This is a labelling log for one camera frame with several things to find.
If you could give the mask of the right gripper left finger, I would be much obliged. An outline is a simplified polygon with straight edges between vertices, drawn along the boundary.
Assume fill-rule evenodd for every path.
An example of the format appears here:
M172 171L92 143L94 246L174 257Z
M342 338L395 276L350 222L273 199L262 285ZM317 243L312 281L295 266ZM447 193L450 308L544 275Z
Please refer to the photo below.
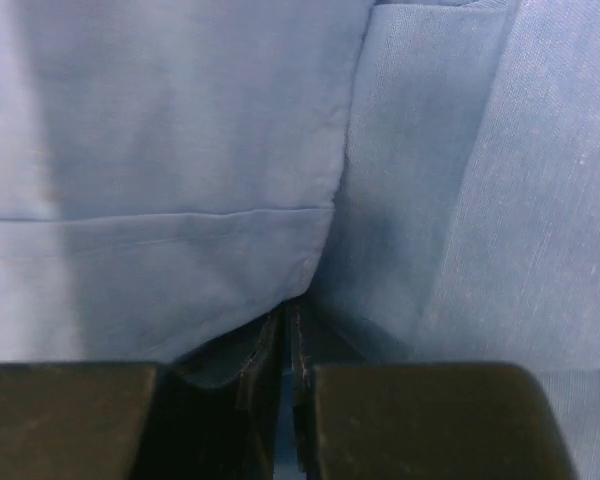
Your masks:
M162 369L135 478L272 478L282 366L274 309Z

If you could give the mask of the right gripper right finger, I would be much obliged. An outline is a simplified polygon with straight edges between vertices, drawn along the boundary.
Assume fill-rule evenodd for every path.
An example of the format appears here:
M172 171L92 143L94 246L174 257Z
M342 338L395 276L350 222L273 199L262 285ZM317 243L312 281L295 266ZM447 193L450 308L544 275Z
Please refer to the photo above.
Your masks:
M286 318L297 460L306 478L318 479L314 370L320 365L360 364L365 356L350 345L308 299L289 302Z

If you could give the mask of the blue long sleeve shirt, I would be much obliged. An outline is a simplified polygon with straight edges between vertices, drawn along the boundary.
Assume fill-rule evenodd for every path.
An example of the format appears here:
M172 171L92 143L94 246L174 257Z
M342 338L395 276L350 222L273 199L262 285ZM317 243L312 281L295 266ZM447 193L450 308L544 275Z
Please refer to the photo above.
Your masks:
M600 479L600 1L0 1L0 362L304 293L535 372Z

